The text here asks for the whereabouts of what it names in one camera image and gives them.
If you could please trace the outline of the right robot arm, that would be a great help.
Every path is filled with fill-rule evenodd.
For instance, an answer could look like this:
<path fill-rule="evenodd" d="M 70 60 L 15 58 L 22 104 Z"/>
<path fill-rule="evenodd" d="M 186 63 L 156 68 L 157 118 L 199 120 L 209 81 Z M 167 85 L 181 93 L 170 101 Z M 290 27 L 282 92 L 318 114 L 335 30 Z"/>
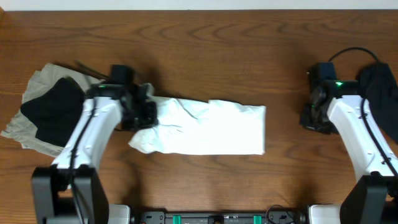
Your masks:
<path fill-rule="evenodd" d="M 319 133 L 338 133 L 356 177 L 342 204 L 309 206 L 308 223 L 397 223 L 397 157 L 359 94 L 358 82 L 312 83 L 300 124 Z"/>

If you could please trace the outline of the white t-shirt with logo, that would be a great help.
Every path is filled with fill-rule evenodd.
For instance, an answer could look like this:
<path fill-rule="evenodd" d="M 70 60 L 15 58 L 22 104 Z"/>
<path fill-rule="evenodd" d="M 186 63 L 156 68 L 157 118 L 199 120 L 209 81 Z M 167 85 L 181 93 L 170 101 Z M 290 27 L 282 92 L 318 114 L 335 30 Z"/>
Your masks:
<path fill-rule="evenodd" d="M 263 155 L 266 107 L 224 100 L 207 102 L 154 96 L 158 123 L 133 135 L 129 145 L 145 154 Z"/>

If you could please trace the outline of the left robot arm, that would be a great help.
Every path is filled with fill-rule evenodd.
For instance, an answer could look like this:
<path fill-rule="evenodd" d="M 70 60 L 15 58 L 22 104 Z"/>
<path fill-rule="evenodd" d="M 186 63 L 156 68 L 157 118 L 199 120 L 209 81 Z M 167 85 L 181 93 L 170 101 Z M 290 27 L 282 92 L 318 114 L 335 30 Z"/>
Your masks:
<path fill-rule="evenodd" d="M 37 223 L 133 223 L 131 208 L 110 204 L 98 175 L 117 125 L 125 131 L 157 124 L 150 83 L 93 84 L 64 150 L 31 178 Z"/>

